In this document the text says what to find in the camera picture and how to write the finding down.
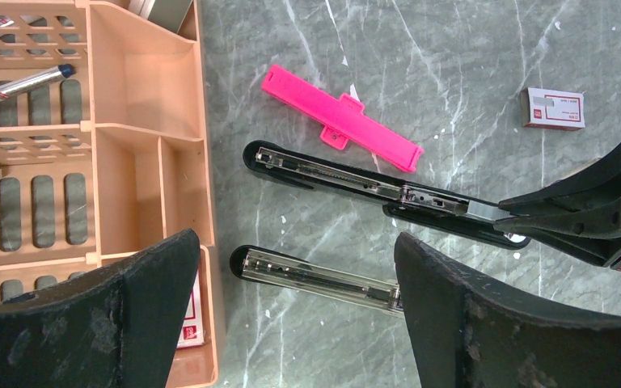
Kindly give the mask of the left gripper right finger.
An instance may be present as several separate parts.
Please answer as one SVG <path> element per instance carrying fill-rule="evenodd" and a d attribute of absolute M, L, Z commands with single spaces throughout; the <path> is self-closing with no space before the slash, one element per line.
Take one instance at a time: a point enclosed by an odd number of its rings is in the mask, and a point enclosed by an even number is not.
<path fill-rule="evenodd" d="M 423 387 L 621 387 L 621 316 L 514 288 L 405 232 L 394 261 Z"/>

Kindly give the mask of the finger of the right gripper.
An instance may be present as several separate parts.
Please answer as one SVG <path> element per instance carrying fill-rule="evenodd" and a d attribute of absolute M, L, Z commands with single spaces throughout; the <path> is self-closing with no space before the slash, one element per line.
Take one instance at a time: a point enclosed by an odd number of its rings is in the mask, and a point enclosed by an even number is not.
<path fill-rule="evenodd" d="M 596 267 L 621 268 L 621 197 L 575 213 L 506 218 L 494 228 L 535 239 Z"/>
<path fill-rule="evenodd" d="M 536 192 L 499 203 L 512 214 L 559 214 L 595 209 L 621 197 L 621 142 L 581 171 Z"/>

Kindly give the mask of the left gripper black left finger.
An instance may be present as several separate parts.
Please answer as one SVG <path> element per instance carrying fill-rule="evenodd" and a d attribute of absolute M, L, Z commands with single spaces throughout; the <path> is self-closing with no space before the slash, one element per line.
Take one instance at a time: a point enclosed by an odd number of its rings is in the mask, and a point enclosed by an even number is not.
<path fill-rule="evenodd" d="M 200 263 L 182 230 L 0 303 L 0 387 L 163 387 Z"/>

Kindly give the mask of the red white staple box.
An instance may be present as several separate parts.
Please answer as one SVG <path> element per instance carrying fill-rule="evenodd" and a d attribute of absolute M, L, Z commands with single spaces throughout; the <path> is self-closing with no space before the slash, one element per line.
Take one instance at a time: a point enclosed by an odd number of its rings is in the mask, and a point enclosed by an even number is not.
<path fill-rule="evenodd" d="M 527 87 L 520 91 L 522 126 L 577 131 L 585 127 L 582 93 Z"/>

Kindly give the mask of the beige black stapler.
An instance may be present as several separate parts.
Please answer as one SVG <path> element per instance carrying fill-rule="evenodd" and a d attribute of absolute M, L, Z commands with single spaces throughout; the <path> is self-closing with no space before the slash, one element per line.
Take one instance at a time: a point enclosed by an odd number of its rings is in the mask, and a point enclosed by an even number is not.
<path fill-rule="evenodd" d="M 395 282 L 325 268 L 252 245 L 233 251 L 230 270 L 242 280 L 313 293 L 400 318 L 404 316 L 400 288 Z"/>

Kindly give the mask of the pink plastic staple remover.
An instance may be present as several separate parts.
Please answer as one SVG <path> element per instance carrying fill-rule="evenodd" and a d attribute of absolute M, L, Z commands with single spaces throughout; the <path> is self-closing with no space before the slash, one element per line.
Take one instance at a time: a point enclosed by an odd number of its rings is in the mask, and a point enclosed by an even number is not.
<path fill-rule="evenodd" d="M 365 106 L 350 95 L 339 98 L 273 65 L 262 90 L 323 125 L 320 138 L 337 150 L 353 141 L 404 172 L 416 171 L 424 150 L 364 114 Z"/>

